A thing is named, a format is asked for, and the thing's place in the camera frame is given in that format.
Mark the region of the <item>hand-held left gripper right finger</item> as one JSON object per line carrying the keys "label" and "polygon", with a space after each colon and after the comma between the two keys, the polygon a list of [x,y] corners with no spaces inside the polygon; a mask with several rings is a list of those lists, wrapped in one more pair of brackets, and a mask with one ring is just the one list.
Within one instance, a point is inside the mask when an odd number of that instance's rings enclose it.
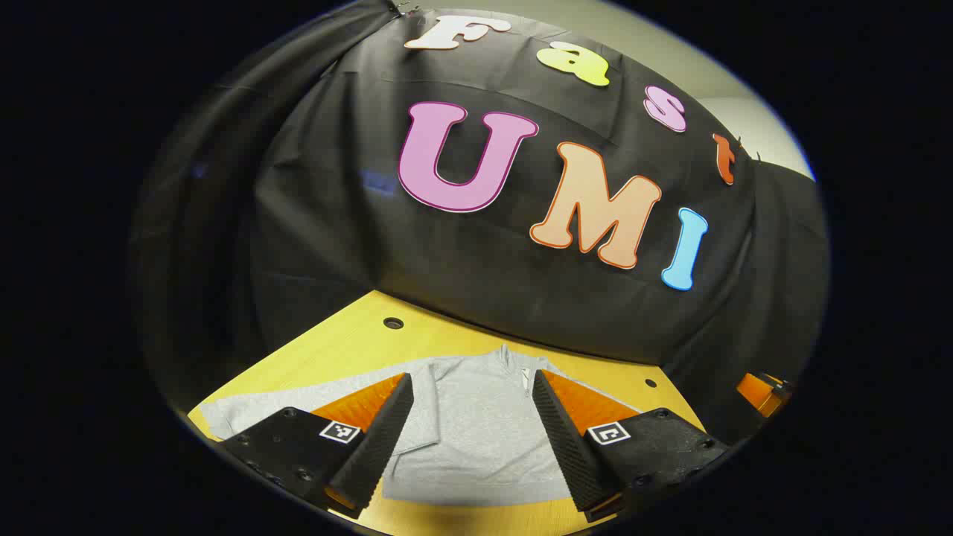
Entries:
{"label": "hand-held left gripper right finger", "polygon": [[728,451],[673,410],[636,411],[551,371],[535,372],[533,401],[576,509],[590,523],[669,499]]}

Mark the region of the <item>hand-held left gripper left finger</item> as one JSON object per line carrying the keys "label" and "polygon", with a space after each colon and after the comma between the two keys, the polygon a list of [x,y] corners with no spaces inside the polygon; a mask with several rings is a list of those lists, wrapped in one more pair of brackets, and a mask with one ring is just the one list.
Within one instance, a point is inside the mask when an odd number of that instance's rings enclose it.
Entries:
{"label": "hand-held left gripper left finger", "polygon": [[370,505],[414,401],[411,374],[399,373],[312,411],[288,405],[221,444],[277,488],[357,519]]}

